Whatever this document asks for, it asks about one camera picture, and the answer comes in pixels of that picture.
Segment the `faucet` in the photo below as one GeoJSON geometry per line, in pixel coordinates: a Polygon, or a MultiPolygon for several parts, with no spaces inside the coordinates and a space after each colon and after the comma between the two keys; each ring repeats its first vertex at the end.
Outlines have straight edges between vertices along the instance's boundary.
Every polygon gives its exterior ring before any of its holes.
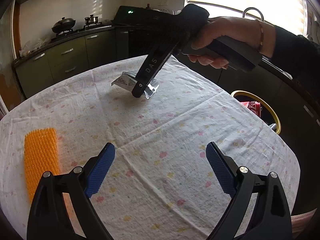
{"type": "Polygon", "coordinates": [[[245,17],[245,14],[246,14],[247,11],[249,11],[249,10],[256,10],[256,11],[260,14],[260,16],[261,16],[261,21],[264,22],[264,17],[263,17],[262,12],[259,11],[259,10],[258,10],[257,8],[255,8],[255,7],[248,7],[247,9],[245,9],[245,10],[243,11],[243,13],[242,13],[242,18],[245,17]]]}

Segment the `black sleeve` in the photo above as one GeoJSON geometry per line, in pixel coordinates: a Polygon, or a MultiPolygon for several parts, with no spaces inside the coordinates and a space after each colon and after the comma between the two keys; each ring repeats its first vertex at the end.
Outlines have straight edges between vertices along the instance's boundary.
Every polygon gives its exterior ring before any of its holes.
{"type": "Polygon", "coordinates": [[[276,45],[270,62],[288,72],[320,101],[320,46],[278,26],[275,29],[276,45]]]}

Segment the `metal screw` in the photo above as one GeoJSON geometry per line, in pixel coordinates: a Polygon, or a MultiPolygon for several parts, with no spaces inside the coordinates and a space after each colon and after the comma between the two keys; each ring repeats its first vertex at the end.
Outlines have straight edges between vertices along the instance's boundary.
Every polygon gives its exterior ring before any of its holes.
{"type": "Polygon", "coordinates": [[[80,173],[82,171],[82,168],[81,167],[75,167],[74,169],[73,169],[73,172],[74,173],[80,173]]]}
{"type": "Polygon", "coordinates": [[[278,178],[278,174],[276,174],[275,172],[271,172],[270,176],[273,177],[274,179],[278,178]]]}
{"type": "Polygon", "coordinates": [[[44,178],[47,178],[47,177],[49,177],[49,176],[50,176],[50,171],[44,172],[44,174],[43,174],[43,177],[44,177],[44,178]]]}
{"type": "Polygon", "coordinates": [[[239,170],[240,170],[242,173],[247,173],[247,172],[248,172],[248,168],[247,168],[247,167],[244,167],[244,166],[240,167],[239,170]]]}

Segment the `hand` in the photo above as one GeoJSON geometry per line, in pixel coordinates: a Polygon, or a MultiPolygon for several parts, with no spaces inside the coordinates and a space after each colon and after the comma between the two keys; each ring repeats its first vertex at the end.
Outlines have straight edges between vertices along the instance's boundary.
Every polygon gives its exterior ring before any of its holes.
{"type": "MultiPolygon", "coordinates": [[[[217,17],[209,19],[210,23],[205,25],[198,33],[192,43],[193,49],[201,49],[209,45],[213,39],[226,35],[238,41],[247,43],[254,49],[258,49],[261,39],[260,25],[256,21],[239,17],[217,17]]],[[[264,39],[260,53],[272,57],[276,43],[276,31],[273,25],[261,22],[264,39]]],[[[208,55],[188,55],[190,61],[201,65],[211,65],[214,68],[227,69],[228,61],[223,57],[213,58],[208,55]]]]}

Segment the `table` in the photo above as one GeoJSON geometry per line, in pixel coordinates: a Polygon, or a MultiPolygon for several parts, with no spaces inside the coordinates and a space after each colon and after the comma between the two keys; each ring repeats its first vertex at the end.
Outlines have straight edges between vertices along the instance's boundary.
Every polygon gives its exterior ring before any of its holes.
{"type": "MultiPolygon", "coordinates": [[[[205,158],[217,143],[238,165],[278,173],[292,210],[300,168],[294,153],[261,119],[223,89],[171,57],[156,78],[158,91],[134,98],[112,86],[145,56],[104,65],[34,95],[0,121],[0,204],[26,238],[28,203],[24,136],[54,127],[60,171],[97,155],[107,142],[116,158],[91,202],[115,240],[206,239],[225,211],[223,193],[205,158]]],[[[254,207],[250,202],[243,232],[254,207]]],[[[76,232],[81,233],[70,212],[76,232]]]]}

